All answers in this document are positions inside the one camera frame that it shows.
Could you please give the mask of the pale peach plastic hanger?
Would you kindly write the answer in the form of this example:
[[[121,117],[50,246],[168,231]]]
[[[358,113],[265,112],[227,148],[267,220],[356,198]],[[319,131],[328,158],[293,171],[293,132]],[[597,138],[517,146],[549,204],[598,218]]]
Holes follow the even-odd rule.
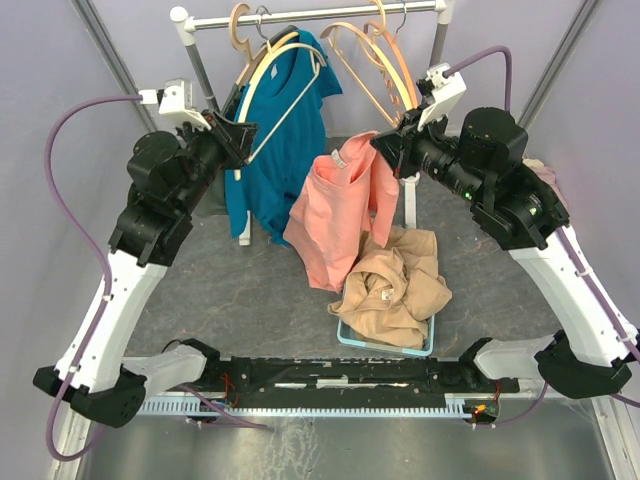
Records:
[[[358,72],[350,65],[347,57],[345,56],[345,53],[344,53],[343,49],[339,45],[339,35],[341,33],[343,33],[343,32],[351,32],[351,33],[353,33],[355,35],[355,38],[358,41],[361,50],[364,52],[365,56],[367,57],[366,52],[363,50],[363,47],[365,46],[365,41],[367,40],[367,38],[365,37],[365,34],[363,33],[363,27],[359,28],[359,27],[356,27],[355,25],[353,25],[351,23],[344,22],[344,21],[334,22],[334,23],[328,25],[321,32],[320,38],[321,39],[326,39],[328,41],[329,47],[334,52],[336,57],[340,60],[340,62],[344,65],[344,67],[349,72],[349,74],[352,76],[352,78],[355,80],[356,84],[361,88],[361,90],[369,98],[371,103],[376,107],[376,109],[382,115],[382,117],[385,119],[385,121],[389,125],[395,127],[395,126],[398,125],[399,120],[400,120],[400,119],[396,118],[396,109],[395,109],[395,113],[394,114],[391,114],[390,112],[388,112],[385,109],[385,107],[381,104],[381,101],[379,100],[378,96],[368,88],[363,76],[359,75]]]

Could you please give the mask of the pink t shirt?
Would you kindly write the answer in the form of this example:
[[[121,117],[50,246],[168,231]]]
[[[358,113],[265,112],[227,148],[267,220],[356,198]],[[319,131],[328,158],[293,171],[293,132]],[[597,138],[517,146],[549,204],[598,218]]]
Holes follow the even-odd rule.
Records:
[[[376,131],[348,138],[315,158],[283,238],[296,250],[309,286],[340,292],[359,255],[360,237],[387,243],[399,197],[399,182],[372,145]]]

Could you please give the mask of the teal blue t shirt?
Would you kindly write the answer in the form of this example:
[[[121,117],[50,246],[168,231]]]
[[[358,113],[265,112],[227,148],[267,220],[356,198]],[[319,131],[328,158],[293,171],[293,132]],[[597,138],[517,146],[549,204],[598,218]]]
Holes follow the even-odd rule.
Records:
[[[276,244],[315,158],[324,152],[326,130],[321,110],[342,87],[323,48],[306,30],[265,58],[243,92],[237,122],[258,126],[254,155],[239,175],[225,173],[225,200],[231,236],[245,231],[254,217]]]

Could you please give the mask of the yellow plastic hanger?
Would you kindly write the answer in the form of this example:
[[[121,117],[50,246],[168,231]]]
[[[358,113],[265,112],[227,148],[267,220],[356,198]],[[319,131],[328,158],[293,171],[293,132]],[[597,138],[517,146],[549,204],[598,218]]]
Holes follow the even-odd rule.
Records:
[[[251,75],[248,84],[249,85],[257,85],[264,75],[266,70],[269,68],[269,65],[273,60],[276,59],[276,52],[282,48],[285,44],[287,44],[292,39],[297,39],[299,37],[300,32],[297,29],[294,29],[292,32],[287,33],[281,39],[277,40],[274,44],[272,44],[268,49],[266,55],[259,62],[258,66],[254,70]]]

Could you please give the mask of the cream plastic hanger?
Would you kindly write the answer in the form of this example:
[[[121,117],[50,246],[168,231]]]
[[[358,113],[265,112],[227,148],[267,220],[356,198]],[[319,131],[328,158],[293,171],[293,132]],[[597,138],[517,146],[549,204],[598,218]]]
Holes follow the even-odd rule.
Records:
[[[314,158],[322,150],[323,99],[342,89],[314,35],[297,30],[299,37],[276,52],[259,83],[249,85],[251,76],[245,83],[236,120],[258,125],[250,162],[283,161],[284,155],[277,151],[280,147],[296,158]],[[276,41],[265,45],[263,57]]]

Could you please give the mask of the orange plastic hanger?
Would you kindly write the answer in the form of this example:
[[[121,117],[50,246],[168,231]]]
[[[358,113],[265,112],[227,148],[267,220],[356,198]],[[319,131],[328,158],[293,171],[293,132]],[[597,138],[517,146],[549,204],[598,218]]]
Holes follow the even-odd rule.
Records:
[[[382,74],[389,92],[392,105],[396,109],[396,118],[415,108],[418,104],[416,87],[408,64],[398,45],[398,32],[392,34],[387,29],[386,13],[382,1],[371,1],[379,12],[380,19],[369,20],[364,24],[363,33],[367,40],[363,50],[369,61]]]

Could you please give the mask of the beige t shirt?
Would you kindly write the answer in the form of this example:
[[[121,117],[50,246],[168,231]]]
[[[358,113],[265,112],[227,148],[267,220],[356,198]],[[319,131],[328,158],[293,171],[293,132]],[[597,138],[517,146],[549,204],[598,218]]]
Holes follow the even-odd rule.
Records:
[[[358,261],[328,312],[366,340],[420,349],[430,336],[429,320],[451,299],[436,234],[394,226],[383,246],[361,235]]]

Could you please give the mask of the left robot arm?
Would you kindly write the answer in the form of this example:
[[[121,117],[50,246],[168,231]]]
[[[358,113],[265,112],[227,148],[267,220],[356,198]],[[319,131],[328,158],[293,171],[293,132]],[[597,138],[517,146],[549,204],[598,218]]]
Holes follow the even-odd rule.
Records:
[[[170,351],[127,360],[124,351],[151,293],[190,234],[192,213],[216,176],[246,165],[257,127],[218,113],[181,121],[175,133],[141,137],[127,164],[127,205],[100,252],[105,269],[63,357],[39,368],[34,385],[101,425],[120,428],[143,402],[185,383],[209,390],[219,352],[190,338]]]

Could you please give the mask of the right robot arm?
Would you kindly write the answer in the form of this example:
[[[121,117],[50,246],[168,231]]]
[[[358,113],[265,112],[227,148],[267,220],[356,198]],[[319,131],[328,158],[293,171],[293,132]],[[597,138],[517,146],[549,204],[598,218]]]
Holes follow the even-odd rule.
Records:
[[[639,358],[639,330],[591,269],[556,192],[524,164],[526,130],[508,111],[481,107],[466,115],[460,135],[448,136],[447,118],[423,123],[423,113],[407,112],[371,146],[401,178],[422,172],[464,199],[561,324],[534,340],[476,342],[458,368],[460,382],[481,391],[494,380],[530,378],[572,399],[621,394]]]

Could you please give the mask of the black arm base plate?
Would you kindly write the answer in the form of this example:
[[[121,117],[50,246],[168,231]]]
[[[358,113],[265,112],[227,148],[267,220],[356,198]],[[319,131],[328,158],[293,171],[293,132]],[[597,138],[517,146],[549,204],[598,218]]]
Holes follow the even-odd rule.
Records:
[[[480,394],[492,397],[495,393],[517,393],[520,391],[519,382],[510,382],[509,387],[516,386],[516,391],[500,390],[501,384],[496,382],[494,387],[486,392],[433,394],[426,391],[426,385],[420,383],[364,383],[357,385],[352,378],[321,377],[312,379],[309,383],[289,384],[286,388],[276,388],[272,383],[262,384],[243,391],[238,386],[240,379],[245,380],[245,374],[238,378],[224,373],[217,377],[210,388],[196,383],[186,386],[201,394],[228,393],[231,404],[239,408],[266,409],[312,409],[339,410],[358,408],[413,408],[413,407],[442,407],[448,394]]]

